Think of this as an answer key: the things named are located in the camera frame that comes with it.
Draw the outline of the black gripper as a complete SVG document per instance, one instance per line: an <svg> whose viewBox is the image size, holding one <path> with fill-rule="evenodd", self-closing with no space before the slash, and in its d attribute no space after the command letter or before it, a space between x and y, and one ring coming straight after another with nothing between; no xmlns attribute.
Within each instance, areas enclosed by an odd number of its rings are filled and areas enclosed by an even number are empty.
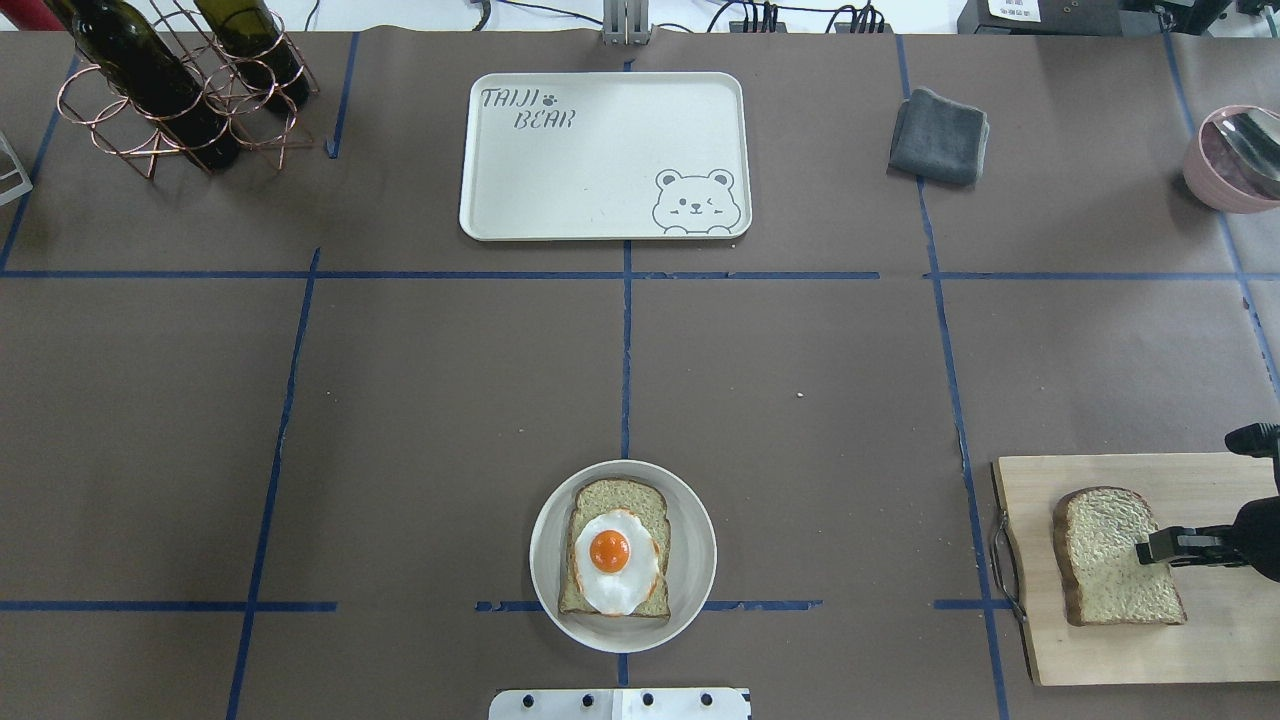
<svg viewBox="0 0 1280 720"><path fill-rule="evenodd" d="M1279 459L1279 424L1254 423L1225 434L1229 452ZM1242 568L1245 561L1279 583L1279 497L1243 505L1230 525L1167 527L1135 543L1139 564L1171 568Z"/></svg>

